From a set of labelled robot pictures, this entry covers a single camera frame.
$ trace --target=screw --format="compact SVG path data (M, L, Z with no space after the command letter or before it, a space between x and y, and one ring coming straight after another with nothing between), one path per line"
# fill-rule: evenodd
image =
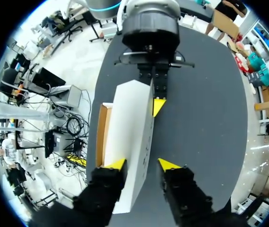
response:
M211 201L212 201L212 198L209 197L209 196L207 196L207 198L206 198L206 202L211 202Z
M186 206L186 205L185 206L182 206L181 207L181 210L188 210L188 206Z

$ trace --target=box flap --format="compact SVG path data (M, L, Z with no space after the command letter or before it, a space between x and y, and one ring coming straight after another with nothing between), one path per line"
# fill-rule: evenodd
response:
M109 127L109 119L111 114L111 107L109 103L103 103L100 107L99 121L97 129L97 144L96 144L96 166L104 165L105 145L107 140L107 133Z

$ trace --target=red object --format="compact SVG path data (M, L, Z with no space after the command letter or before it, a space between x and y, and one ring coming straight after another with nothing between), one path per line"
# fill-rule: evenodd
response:
M232 39L232 40L233 40L234 43L236 43L236 42L242 41L242 39L243 39L243 35L241 33L239 33L238 36L237 36L237 39L236 40Z
M237 65L241 71L249 72L246 68L243 67L242 61L237 56L235 56L235 61L237 62Z

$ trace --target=teal container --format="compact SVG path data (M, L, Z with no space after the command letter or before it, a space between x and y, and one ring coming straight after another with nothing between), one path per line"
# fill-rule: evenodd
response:
M210 4L209 1L205 1L205 0L196 0L196 3L202 6L204 6L205 4Z
M255 71L261 70L261 65L264 64L263 60L259 58L255 52L248 56L248 60Z
M269 86L269 69L266 67L265 64L262 64L260 66L261 70L258 71L259 75L260 76L260 80L262 81L262 83L265 85L265 86Z

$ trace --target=white box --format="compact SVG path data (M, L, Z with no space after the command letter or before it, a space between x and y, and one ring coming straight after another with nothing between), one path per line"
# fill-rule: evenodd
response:
M130 212L146 179L154 121L152 108L153 86L137 80L117 86L104 166L126 158L128 172L113 214Z

